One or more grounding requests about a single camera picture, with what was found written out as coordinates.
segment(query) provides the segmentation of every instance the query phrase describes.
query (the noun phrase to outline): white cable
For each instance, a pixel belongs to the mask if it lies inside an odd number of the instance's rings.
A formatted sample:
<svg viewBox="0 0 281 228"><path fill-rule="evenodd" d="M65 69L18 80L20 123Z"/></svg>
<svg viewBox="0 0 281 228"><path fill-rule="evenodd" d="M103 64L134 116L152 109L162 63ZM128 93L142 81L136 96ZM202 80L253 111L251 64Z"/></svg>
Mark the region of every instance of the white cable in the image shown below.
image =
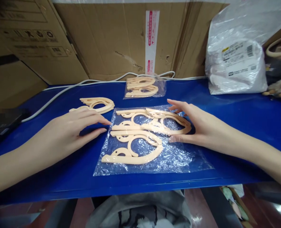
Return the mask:
<svg viewBox="0 0 281 228"><path fill-rule="evenodd" d="M162 77L164 75L168 75L168 74L173 74L171 76L171 78L167 78L167 77ZM114 79L114 80L111 80L111 81L100 81L100 80L94 80L94 79L87 79L87 80L84 80L80 83L77 83L75 85L63 85L63 86L55 86L55 87L51 87L51 88L47 88L47 89L44 89L43 91L47 91L47 90L52 90L52 89L59 89L59 88L66 88L62 91L60 91L59 93L57 93L55 96L53 96L44 106L42 106L37 112L35 112L33 115L31 115L30 117L22 120L21 122L26 122L26 121L29 121L33 118L35 118L36 116L38 116L50 103L52 103L57 97L59 97L61 94L63 94L65 91L68 91L69 89L71 88L74 88L76 86L88 86L88 85L94 85L94 84L102 84L102 83L113 83L113 82L125 82L125 81L118 81L122 78L124 78L125 76L129 75L129 74L132 74L132 75L135 75L136 77L141 77L141 76L146 76L146 77L152 77L152 75L149 75L149 74L136 74L136 73L133 73L133 72L128 72L126 74L124 74L123 76L117 78L117 79ZM203 79L203 78L206 78L206 77L190 77L190 78L183 78L183 79L177 79L177 78L174 78L175 76L175 72L174 71L168 71L166 73L162 73L159 75L159 77L165 79L165 80L196 80L196 79Z"/></svg>

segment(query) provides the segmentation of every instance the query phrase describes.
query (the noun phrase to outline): clear plastic bag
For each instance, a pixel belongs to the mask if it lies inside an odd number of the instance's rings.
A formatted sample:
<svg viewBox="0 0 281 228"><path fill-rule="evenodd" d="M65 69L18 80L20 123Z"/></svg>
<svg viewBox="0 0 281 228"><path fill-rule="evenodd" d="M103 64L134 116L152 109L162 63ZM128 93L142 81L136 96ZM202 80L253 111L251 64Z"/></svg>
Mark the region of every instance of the clear plastic bag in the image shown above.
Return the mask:
<svg viewBox="0 0 281 228"><path fill-rule="evenodd" d="M169 105L155 106L150 107L149 109L169 111ZM108 131L107 137L101 149L101 154L99 156L95 171L93 176L101 175L114 175L114 174L130 174L130 173L190 173L206 169L212 169L212 165L204 157L201 147L196 145L174 142L169 143L169 136L162 133L156 133L153 131L142 130L150 134L154 134L160 139L162 145L161 153L150 162L144 164L124 164L124 163L110 163L102 162L103 157L106 155L111 155L115 153L119 148L128 148L128 142L121 142L116 136L112 136L112 127L120 124L123 121L130 121L131 115L129 112L126 112L127 115L124 115L128 118L123 117L121 114L117 114L116 111L123 110L146 110L145 107L141 108L115 108L112 116L112 125ZM134 117L134 122L136 124L148 124L152 121L152 118L148 118L150 115L139 114ZM171 118L164 118L164 125L171 130L181 130L184 126L177 124L177 122ZM157 145L152 145L144 138L135 138L130 143L131 150L138 154L138 158L151 154L154 150L157 149Z"/></svg>
<svg viewBox="0 0 281 228"><path fill-rule="evenodd" d="M166 80L158 75L127 79L123 99L163 97L166 94Z"/></svg>
<svg viewBox="0 0 281 228"><path fill-rule="evenodd" d="M281 28L281 0L232 3L210 24L206 75L211 94L267 89L262 45Z"/></svg>

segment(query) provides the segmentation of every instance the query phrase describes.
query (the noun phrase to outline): white bag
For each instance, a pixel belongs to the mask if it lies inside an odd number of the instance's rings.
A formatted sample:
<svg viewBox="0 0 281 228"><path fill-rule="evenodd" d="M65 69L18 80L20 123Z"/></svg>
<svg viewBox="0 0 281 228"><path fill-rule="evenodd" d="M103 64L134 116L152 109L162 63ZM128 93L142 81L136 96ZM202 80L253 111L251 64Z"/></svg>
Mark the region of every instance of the white bag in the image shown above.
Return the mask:
<svg viewBox="0 0 281 228"><path fill-rule="evenodd" d="M232 3L211 21L206 75L211 94L266 91L262 45L281 29L281 0Z"/></svg>

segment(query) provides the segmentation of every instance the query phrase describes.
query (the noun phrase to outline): packing tape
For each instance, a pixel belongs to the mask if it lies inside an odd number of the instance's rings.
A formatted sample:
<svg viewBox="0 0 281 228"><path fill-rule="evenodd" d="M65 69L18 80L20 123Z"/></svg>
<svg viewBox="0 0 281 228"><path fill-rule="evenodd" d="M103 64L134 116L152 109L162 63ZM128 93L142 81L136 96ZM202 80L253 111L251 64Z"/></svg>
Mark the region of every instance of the packing tape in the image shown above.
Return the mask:
<svg viewBox="0 0 281 228"><path fill-rule="evenodd" d="M159 10L146 11L146 73L154 75Z"/></svg>

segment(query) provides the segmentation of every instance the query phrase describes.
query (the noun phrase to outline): blue tabletop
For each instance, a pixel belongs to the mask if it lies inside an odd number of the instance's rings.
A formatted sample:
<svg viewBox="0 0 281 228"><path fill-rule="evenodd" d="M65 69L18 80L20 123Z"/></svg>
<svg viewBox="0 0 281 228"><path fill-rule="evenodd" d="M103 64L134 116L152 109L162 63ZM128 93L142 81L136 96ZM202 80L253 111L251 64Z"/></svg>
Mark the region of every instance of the blue tabletop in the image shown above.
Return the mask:
<svg viewBox="0 0 281 228"><path fill-rule="evenodd" d="M41 92L24 103L32 113L61 89ZM205 79L167 81L167 92L161 98L123 100L125 83L107 83L73 88L58 97L39 116L21 124L0 144L0 155L16 149L51 119L82 105L82 97L107 97L115 107L150 107L167 104L166 99L193 103L214 114L229 125L261 139L281 150L281 101L260 94L209 94ZM111 120L112 111L103 114ZM82 198L115 194L165 191L171 189L210 187L269 181L271 178L257 166L228 155L202 148L214 169L192 173L121 174L95 176L93 172L106 133L52 167L43 170L0 193L0 204Z"/></svg>

